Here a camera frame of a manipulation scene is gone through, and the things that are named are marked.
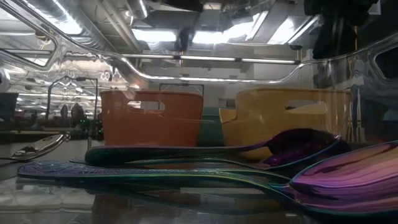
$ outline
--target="metal bar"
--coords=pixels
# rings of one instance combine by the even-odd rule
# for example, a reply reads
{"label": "metal bar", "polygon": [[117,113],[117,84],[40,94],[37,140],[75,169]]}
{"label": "metal bar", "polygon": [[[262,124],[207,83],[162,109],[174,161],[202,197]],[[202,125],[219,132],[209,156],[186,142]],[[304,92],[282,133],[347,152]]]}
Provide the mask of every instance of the metal bar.
{"label": "metal bar", "polygon": [[121,26],[119,26],[119,24],[116,23],[116,21],[112,18],[111,14],[112,12],[108,12],[108,9],[103,5],[103,2],[100,0],[97,0],[98,6],[99,8],[102,9],[102,11],[104,11],[105,16],[108,18],[108,20],[110,21],[110,23],[112,24],[112,26],[116,29],[116,31],[118,32],[118,34],[122,37],[122,39],[125,41],[125,43],[129,46],[129,48],[132,51],[135,52],[139,52],[139,49],[137,48],[137,46],[135,45],[135,43],[129,38],[129,36],[124,33],[124,31],[122,30]]}
{"label": "metal bar", "polygon": [[119,13],[114,8],[114,6],[108,0],[102,0],[102,2],[99,1],[99,4],[101,5],[102,8],[104,8],[104,11],[108,11],[114,16],[114,18],[117,20],[117,22],[119,23],[120,27],[124,31],[124,34],[127,35],[129,40],[131,41],[131,43],[134,45],[135,51],[136,52],[140,52],[141,51],[140,50],[140,44],[139,44],[138,40],[136,39],[136,36],[134,36],[134,34],[132,33],[131,28],[128,27],[124,23],[122,17],[120,17]]}
{"label": "metal bar", "polygon": [[232,58],[232,57],[202,57],[189,55],[152,55],[152,54],[123,54],[127,58],[148,58],[148,59],[173,59],[173,60],[203,60],[214,62],[245,62],[245,63],[268,63],[279,65],[298,65],[300,60],[285,60],[274,58]]}
{"label": "metal bar", "polygon": [[0,35],[11,35],[11,36],[21,36],[21,35],[35,35],[34,31],[6,31],[0,30]]}
{"label": "metal bar", "polygon": [[51,55],[51,50],[19,50],[19,49],[2,49],[12,54],[34,54],[34,55]]}
{"label": "metal bar", "polygon": [[[16,50],[5,49],[15,54],[36,54],[51,55],[49,50]],[[147,58],[147,59],[172,59],[172,60],[203,60],[213,62],[244,62],[244,63],[269,63],[279,65],[298,65],[300,60],[286,60],[275,58],[232,58],[232,57],[205,57],[205,56],[189,56],[189,55],[154,55],[154,54],[123,54],[127,58]]]}

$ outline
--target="fluorescent light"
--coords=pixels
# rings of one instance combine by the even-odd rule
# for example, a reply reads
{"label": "fluorescent light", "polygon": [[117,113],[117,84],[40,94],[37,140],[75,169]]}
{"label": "fluorescent light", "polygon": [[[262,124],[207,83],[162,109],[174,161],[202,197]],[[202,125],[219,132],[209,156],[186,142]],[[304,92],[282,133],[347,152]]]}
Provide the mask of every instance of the fluorescent light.
{"label": "fluorescent light", "polygon": [[195,77],[181,77],[180,80],[203,81],[203,82],[243,82],[243,83],[256,82],[255,80],[237,80],[229,78],[195,78]]}
{"label": "fluorescent light", "polygon": [[223,37],[227,40],[241,37],[243,35],[248,34],[251,31],[253,25],[254,22],[244,22],[232,26],[231,28],[223,32]]}
{"label": "fluorescent light", "polygon": [[141,6],[142,13],[144,13],[144,18],[146,18],[148,16],[148,11],[147,11],[147,7],[144,4],[144,0],[138,0],[138,1],[139,1],[139,5]]}
{"label": "fluorescent light", "polygon": [[301,29],[300,31],[298,31],[287,43],[291,44],[293,43],[295,40],[297,40],[297,38],[299,38],[301,35],[303,35],[303,33],[309,29],[317,20],[319,19],[318,16],[315,16],[307,25],[305,25],[305,27],[303,27],[303,29]]}
{"label": "fluorescent light", "polygon": [[256,16],[256,19],[254,20],[254,25],[251,29],[251,31],[248,33],[248,36],[246,37],[246,40],[251,40],[253,39],[253,37],[255,36],[255,34],[257,34],[257,32],[260,29],[260,26],[262,25],[262,23],[264,22],[264,20],[266,19],[268,15],[268,11],[264,11],[260,14],[260,16]]}
{"label": "fluorescent light", "polygon": [[174,42],[177,36],[174,32],[169,30],[137,30],[133,29],[132,32],[137,40],[146,42]]}
{"label": "fluorescent light", "polygon": [[206,3],[203,5],[203,9],[206,10],[220,10],[221,9],[221,3]]}
{"label": "fluorescent light", "polygon": [[295,60],[279,60],[279,59],[259,59],[259,58],[242,58],[242,62],[252,62],[252,63],[275,63],[275,64],[282,64],[282,65],[286,65],[286,64],[291,64],[291,65],[295,65],[297,64],[297,61]]}
{"label": "fluorescent light", "polygon": [[0,35],[35,35],[35,32],[31,31],[0,31]]}
{"label": "fluorescent light", "polygon": [[268,44],[285,44],[294,34],[294,23],[291,18],[287,18],[276,30],[275,34],[268,41]]}
{"label": "fluorescent light", "polygon": [[198,31],[192,42],[195,44],[219,44],[225,41],[222,32]]}
{"label": "fluorescent light", "polygon": [[181,59],[185,60],[218,60],[223,62],[234,62],[235,58],[226,58],[226,57],[202,57],[202,56],[189,56],[189,55],[181,55]]}

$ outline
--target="ceiling pipe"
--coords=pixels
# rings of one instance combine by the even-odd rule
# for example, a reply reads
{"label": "ceiling pipe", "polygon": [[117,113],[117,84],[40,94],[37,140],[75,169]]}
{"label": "ceiling pipe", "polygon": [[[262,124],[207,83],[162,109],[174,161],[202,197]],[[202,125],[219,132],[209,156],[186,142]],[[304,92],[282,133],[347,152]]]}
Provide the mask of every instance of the ceiling pipe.
{"label": "ceiling pipe", "polygon": [[97,50],[116,51],[113,45],[78,7],[77,2],[70,0],[22,0],[22,2],[55,26],[71,22],[76,24],[79,28],[78,30],[81,31],[79,34],[68,34],[65,29],[72,27],[72,25],[65,26],[64,29],[60,30],[79,44]]}
{"label": "ceiling pipe", "polygon": [[105,12],[106,17],[111,22],[112,26],[116,29],[119,35],[123,38],[123,40],[127,43],[130,49],[133,52],[141,52],[140,44],[136,39],[136,36],[132,33],[131,28],[126,25],[126,21],[122,19],[119,15],[118,11],[114,8],[114,6],[108,0],[97,0],[99,7]]}
{"label": "ceiling pipe", "polygon": [[[148,47],[151,51],[152,54],[154,55],[172,55],[172,52],[167,50],[162,43],[160,42],[147,42]],[[174,63],[174,64],[178,64],[180,63],[179,60],[162,60],[160,61],[160,63],[162,63],[163,65],[165,63]]]}
{"label": "ceiling pipe", "polygon": [[145,0],[126,0],[127,8],[134,19],[145,19],[148,16]]}

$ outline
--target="glossy surface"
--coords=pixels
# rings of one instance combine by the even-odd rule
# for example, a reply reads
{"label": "glossy surface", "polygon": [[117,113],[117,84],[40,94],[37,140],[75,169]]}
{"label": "glossy surface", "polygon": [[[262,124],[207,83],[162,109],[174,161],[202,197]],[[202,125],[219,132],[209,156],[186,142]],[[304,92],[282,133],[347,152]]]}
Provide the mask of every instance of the glossy surface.
{"label": "glossy surface", "polygon": [[[232,109],[220,108],[225,144],[250,144],[271,138],[288,129],[304,127],[344,135],[348,126],[346,121],[350,99],[351,93],[347,91],[271,86],[242,90],[236,96],[235,112],[232,112]],[[317,103],[287,110],[288,102],[292,100],[299,103]],[[320,111],[322,103],[325,108]],[[269,150],[262,148],[241,155],[247,159],[261,161],[275,154],[272,149],[271,152]]]}
{"label": "glossy surface", "polygon": [[315,164],[277,185],[222,170],[104,169],[57,161],[31,162],[22,177],[53,180],[211,179],[279,192],[303,208],[333,215],[390,214],[398,210],[398,142],[359,149]]}
{"label": "glossy surface", "polygon": [[54,136],[49,136],[47,138],[34,142],[22,148],[21,150],[18,150],[11,156],[11,158],[22,161],[35,159],[53,151],[68,139],[69,135],[67,134],[58,134]]}
{"label": "glossy surface", "polygon": [[245,186],[180,184],[60,185],[9,179],[0,182],[0,222],[15,224],[333,223],[330,217],[286,207],[271,194]]}
{"label": "glossy surface", "polygon": [[[295,199],[310,207],[341,212],[397,211],[398,141],[319,162],[294,177],[290,186],[300,192]],[[328,203],[306,195],[328,199]]]}
{"label": "glossy surface", "polygon": [[181,146],[103,146],[88,151],[85,161],[96,166],[123,164],[143,159],[166,159],[172,157],[208,157],[209,155],[246,152],[268,147],[274,155],[260,162],[262,166],[284,166],[307,160],[320,152],[331,155],[349,151],[340,136],[314,129],[291,129],[266,142],[248,146],[231,147],[181,147]]}
{"label": "glossy surface", "polygon": [[[102,91],[104,137],[109,146],[195,146],[203,97],[166,91]],[[129,106],[130,101],[154,102],[156,109]]]}

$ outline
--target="ceiling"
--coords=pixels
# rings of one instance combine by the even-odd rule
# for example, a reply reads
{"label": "ceiling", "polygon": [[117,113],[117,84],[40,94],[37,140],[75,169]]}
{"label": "ceiling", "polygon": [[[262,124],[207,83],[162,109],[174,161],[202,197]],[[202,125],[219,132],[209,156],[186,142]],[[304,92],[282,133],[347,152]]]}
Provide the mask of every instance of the ceiling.
{"label": "ceiling", "polygon": [[[110,6],[104,7],[106,1]],[[311,49],[317,39],[317,33],[313,31],[317,26],[317,18],[304,14],[303,0],[208,0],[202,1],[205,3],[205,10],[200,14],[144,0],[148,12],[144,19],[134,19],[131,16],[132,12],[126,0],[22,0],[22,2],[76,42],[92,49],[120,54],[138,52],[179,54],[175,51],[175,38],[184,27],[194,28],[197,35],[193,39],[192,46],[185,52],[186,55],[295,60],[298,54],[290,45],[301,45],[304,48],[301,57],[305,57],[305,49]],[[247,12],[238,13],[242,7],[248,9]],[[3,49],[52,51],[55,48],[51,40],[43,38],[41,34],[1,9],[0,34],[0,48]],[[49,55],[36,54],[18,54],[18,56],[38,65],[45,65],[49,58]],[[181,64],[174,60],[144,59],[136,65],[141,70],[159,68],[170,69],[169,71],[181,67],[197,68],[198,71],[204,68],[209,71],[234,68],[239,71],[238,75],[242,75],[242,78],[248,78],[247,71],[258,70],[250,63],[190,60]],[[84,76],[90,77],[90,72],[87,72],[90,71],[90,66],[92,65],[88,63],[76,65],[87,69],[84,72],[77,69],[67,75],[84,73]],[[100,89],[129,86],[121,76],[115,77],[112,82],[106,75],[99,77],[98,80]],[[29,72],[11,77],[13,90],[26,94],[23,102],[28,102],[28,106],[38,105],[41,108],[46,106],[47,88],[52,81],[49,77]],[[84,96],[77,99],[83,101],[86,99],[82,103],[86,106],[83,107],[91,110],[95,88],[89,81],[82,83],[65,81],[53,90],[53,94]],[[65,103],[73,105],[68,98],[57,97],[53,100],[52,109],[57,111]]]}

